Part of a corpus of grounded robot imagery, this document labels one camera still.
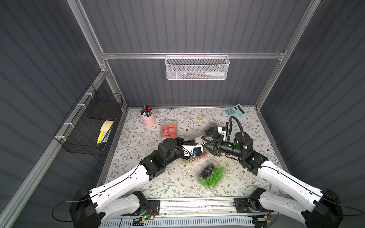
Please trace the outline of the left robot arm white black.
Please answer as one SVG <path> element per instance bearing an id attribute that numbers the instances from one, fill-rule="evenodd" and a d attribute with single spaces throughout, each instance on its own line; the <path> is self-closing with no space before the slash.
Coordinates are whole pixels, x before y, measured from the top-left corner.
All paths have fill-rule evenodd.
<path id="1" fill-rule="evenodd" d="M 101 223 L 118 216 L 144 214 L 148 201 L 141 191 L 136 190 L 137 187 L 164 173 L 175 160 L 188 160 L 202 152 L 203 145 L 195 140 L 163 140 L 131 171 L 91 190 L 78 190 L 69 208 L 73 226 L 98 228 Z"/>

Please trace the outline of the clear box mixed grapes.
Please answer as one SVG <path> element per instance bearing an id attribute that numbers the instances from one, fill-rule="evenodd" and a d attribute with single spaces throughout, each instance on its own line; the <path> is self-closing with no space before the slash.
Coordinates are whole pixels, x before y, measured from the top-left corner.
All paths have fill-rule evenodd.
<path id="1" fill-rule="evenodd" d="M 200 156 L 191 157 L 188 160 L 184 160 L 183 159 L 182 161 L 185 162 L 185 163 L 190 163 L 190 162 L 196 161 L 198 159 L 201 159 L 201 158 L 203 158 L 205 156 L 207 156 L 207 152 L 203 152 Z"/>

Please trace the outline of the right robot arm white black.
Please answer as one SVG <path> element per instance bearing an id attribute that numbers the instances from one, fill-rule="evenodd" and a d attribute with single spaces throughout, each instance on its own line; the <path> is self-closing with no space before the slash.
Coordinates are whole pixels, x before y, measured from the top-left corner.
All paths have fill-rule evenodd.
<path id="1" fill-rule="evenodd" d="M 202 136 L 200 144 L 212 155 L 225 154 L 237 159 L 248 172 L 259 176 L 290 195 L 288 199 L 256 188 L 246 205 L 252 212 L 275 211 L 295 219 L 308 228 L 337 228 L 344 218 L 338 195 L 332 190 L 322 191 L 297 179 L 253 149 L 253 140 L 245 132 L 238 132 L 234 141 L 221 134 Z"/>

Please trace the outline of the white sticker sheet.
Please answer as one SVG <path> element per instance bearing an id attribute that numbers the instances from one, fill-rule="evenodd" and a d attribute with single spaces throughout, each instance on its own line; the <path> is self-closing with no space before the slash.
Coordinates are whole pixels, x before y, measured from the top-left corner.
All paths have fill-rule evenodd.
<path id="1" fill-rule="evenodd" d="M 187 151 L 187 153 L 188 154 L 191 154 L 192 156 L 193 156 L 193 154 L 192 154 L 192 149 L 194 148 L 194 147 L 196 147 L 196 146 L 199 146 L 199 145 L 202 145 L 202 146 L 204 146 L 205 144 L 206 144 L 207 142 L 206 141 L 204 141 L 204 140 L 202 140 L 201 139 L 201 136 L 200 137 L 197 137 L 197 138 L 195 138 L 194 140 L 192 140 L 192 141 L 189 141 L 188 143 L 187 143 L 187 145 L 184 145 L 183 146 L 183 148 Z"/>

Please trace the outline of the teal calculator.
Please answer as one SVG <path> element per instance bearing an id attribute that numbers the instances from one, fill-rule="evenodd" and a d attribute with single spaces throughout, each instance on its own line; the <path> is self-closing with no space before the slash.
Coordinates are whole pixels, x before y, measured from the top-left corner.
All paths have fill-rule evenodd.
<path id="1" fill-rule="evenodd" d="M 236 118 L 242 118 L 247 114 L 246 110 L 240 104 L 229 107 L 224 112 L 228 117 L 234 116 Z"/>

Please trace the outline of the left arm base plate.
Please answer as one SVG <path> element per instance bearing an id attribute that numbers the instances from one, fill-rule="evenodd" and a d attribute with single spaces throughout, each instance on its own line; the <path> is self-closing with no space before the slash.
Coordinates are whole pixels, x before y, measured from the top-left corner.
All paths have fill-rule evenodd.
<path id="1" fill-rule="evenodd" d="M 139 211 L 123 214 L 123 216 L 156 216 L 159 215 L 161 208 L 160 200 L 147 200 L 147 206 L 143 206 Z"/>

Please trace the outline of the clear box blueberries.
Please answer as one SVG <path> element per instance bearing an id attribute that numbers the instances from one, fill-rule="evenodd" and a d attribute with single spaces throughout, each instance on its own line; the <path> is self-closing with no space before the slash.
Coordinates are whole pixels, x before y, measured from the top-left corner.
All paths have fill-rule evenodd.
<path id="1" fill-rule="evenodd" d="M 207 126 L 204 128 L 203 133 L 204 135 L 213 135 L 218 133 L 218 124 L 215 122 L 210 122 L 207 124 Z"/>

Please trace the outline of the yellow sticky notes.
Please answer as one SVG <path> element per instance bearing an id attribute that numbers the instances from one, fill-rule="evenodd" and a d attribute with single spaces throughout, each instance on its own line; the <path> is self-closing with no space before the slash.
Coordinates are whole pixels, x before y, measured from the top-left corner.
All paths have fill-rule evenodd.
<path id="1" fill-rule="evenodd" d="M 109 130 L 112 128 L 114 121 L 106 120 L 100 128 L 100 134 L 98 136 L 97 145 L 101 144 L 105 141 L 106 135 Z"/>

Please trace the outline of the clear box green black grapes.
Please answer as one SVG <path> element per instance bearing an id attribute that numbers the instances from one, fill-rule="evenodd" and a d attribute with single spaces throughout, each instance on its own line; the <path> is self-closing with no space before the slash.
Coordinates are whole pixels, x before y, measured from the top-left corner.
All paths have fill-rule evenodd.
<path id="1" fill-rule="evenodd" d="M 196 174 L 196 179 L 205 189 L 215 190 L 224 178 L 226 169 L 215 160 L 207 161 Z"/>

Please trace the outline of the pink pen cup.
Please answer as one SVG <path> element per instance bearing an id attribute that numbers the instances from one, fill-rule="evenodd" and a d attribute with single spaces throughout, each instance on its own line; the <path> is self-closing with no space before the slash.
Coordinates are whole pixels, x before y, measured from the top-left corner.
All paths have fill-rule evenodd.
<path id="1" fill-rule="evenodd" d="M 155 114 L 151 107 L 144 106 L 140 111 L 140 115 L 145 127 L 150 128 L 156 124 Z"/>

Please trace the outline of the clear box red fruit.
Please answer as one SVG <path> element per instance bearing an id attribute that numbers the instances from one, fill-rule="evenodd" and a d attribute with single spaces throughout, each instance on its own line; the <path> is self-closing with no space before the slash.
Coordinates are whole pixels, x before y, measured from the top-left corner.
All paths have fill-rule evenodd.
<path id="1" fill-rule="evenodd" d="M 160 123 L 161 139 L 167 138 L 176 139 L 178 136 L 178 121 L 174 119 L 164 119 Z"/>

